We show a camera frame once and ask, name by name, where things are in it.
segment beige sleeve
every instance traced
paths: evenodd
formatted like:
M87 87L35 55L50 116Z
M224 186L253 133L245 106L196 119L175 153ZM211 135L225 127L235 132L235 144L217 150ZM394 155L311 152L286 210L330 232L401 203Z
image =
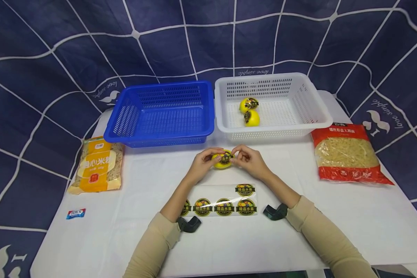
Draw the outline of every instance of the beige sleeve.
M328 264L335 278L376 278L370 264L340 229L306 197L287 212L287 220Z
M137 244L123 278L156 277L168 250L179 240L179 234L178 223L171 223L161 213L156 213Z

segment red pasta bag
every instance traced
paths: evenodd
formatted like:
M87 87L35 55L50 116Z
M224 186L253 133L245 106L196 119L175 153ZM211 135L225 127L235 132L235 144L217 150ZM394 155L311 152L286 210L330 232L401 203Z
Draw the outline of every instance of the red pasta bag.
M364 126L333 123L311 134L320 179L394 185L381 172Z

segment black clamp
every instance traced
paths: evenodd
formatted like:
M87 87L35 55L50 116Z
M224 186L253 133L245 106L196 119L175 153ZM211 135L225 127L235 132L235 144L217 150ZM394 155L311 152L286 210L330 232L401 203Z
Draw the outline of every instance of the black clamp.
M202 224L201 220L199 220L196 216L193 216L189 222L182 217L179 217L177 223L179 225L179 229L183 232L196 232Z
M265 216L267 216L270 220L280 220L287 216L287 205L281 204L277 209L274 209L270 205L267 205L267 207L264 209L263 213Z

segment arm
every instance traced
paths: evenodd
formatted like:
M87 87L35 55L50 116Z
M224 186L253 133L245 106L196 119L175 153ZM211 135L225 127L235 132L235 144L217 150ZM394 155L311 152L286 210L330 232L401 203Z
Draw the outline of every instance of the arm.
M302 232L336 278L376 278L370 264L343 232L311 201L273 174L258 151L241 145L232 150L232 153L236 152L239 153L232 163L261 179L287 205L287 220L297 231Z
M190 190L221 157L211 160L215 153L224 153L222 147L206 149L196 155L190 170L182 179L173 195L148 225L136 246L123 278L156 277L168 250L179 239L180 229L176 220L187 200Z

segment white plastic basket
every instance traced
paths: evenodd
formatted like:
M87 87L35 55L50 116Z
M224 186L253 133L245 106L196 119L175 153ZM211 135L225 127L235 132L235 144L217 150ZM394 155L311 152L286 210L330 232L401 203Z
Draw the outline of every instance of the white plastic basket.
M258 99L261 123L244 125L240 102ZM302 137L332 124L317 89L303 73L223 77L215 82L217 126L234 143L261 143Z

